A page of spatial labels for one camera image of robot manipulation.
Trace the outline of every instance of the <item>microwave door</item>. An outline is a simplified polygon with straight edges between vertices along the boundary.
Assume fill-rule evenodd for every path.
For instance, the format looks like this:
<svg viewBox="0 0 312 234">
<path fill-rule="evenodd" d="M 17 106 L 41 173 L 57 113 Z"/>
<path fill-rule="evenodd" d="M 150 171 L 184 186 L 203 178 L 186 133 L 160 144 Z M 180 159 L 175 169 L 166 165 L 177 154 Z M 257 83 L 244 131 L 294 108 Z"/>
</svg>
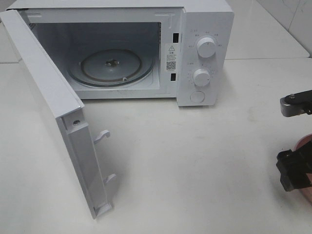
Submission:
<svg viewBox="0 0 312 234">
<path fill-rule="evenodd" d="M 73 163 L 92 217 L 111 209 L 105 183 L 112 178 L 102 177 L 94 144 L 108 131 L 94 140 L 83 115 L 84 104 L 47 55 L 19 12 L 9 10 L 0 18 L 10 38 L 34 98 L 39 103 L 49 128 L 56 129 Z"/>
</svg>

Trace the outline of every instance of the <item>warning label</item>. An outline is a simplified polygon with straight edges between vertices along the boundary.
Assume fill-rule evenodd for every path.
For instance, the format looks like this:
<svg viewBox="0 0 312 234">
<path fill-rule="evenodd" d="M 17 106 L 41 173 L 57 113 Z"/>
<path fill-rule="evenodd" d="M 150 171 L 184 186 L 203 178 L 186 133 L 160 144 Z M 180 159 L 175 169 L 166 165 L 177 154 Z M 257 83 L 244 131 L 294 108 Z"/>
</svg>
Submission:
<svg viewBox="0 0 312 234">
<path fill-rule="evenodd" d="M 175 71 L 178 55 L 180 53 L 180 45 L 177 43 L 165 44 L 165 59 L 166 64 L 164 64 L 166 71 Z"/>
</svg>

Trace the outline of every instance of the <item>timer knob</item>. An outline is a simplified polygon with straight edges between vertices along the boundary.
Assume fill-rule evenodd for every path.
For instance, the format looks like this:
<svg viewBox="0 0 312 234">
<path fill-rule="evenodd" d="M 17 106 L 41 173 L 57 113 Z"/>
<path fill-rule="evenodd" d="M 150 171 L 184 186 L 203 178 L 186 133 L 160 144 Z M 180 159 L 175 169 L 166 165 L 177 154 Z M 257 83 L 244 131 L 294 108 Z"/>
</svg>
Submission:
<svg viewBox="0 0 312 234">
<path fill-rule="evenodd" d="M 197 42 L 197 52 L 202 58 L 209 58 L 214 55 L 215 49 L 216 42 L 210 36 L 206 36 Z"/>
<path fill-rule="evenodd" d="M 206 69 L 198 69 L 193 73 L 194 84 L 203 87 L 209 84 L 210 82 L 210 74 Z"/>
</svg>

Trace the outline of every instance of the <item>tiled wall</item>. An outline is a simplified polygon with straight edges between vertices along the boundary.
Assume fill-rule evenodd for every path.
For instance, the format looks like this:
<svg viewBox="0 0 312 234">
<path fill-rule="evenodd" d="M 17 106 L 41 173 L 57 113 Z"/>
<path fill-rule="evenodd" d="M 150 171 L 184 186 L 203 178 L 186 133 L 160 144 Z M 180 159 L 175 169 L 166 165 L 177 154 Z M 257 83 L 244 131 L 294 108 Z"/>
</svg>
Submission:
<svg viewBox="0 0 312 234">
<path fill-rule="evenodd" d="M 257 0 L 312 55 L 312 0 Z"/>
</svg>

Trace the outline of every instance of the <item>microwave oven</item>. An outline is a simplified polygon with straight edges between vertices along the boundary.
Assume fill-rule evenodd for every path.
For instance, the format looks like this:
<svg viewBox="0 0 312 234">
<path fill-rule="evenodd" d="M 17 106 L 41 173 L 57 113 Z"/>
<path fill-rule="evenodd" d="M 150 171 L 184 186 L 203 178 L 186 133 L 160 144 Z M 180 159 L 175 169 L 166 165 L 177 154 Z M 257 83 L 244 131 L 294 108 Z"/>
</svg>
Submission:
<svg viewBox="0 0 312 234">
<path fill-rule="evenodd" d="M 81 99 L 213 105 L 234 14 L 225 0 L 17 0 L 1 21 L 62 138 L 92 217 L 110 210 Z"/>
</svg>

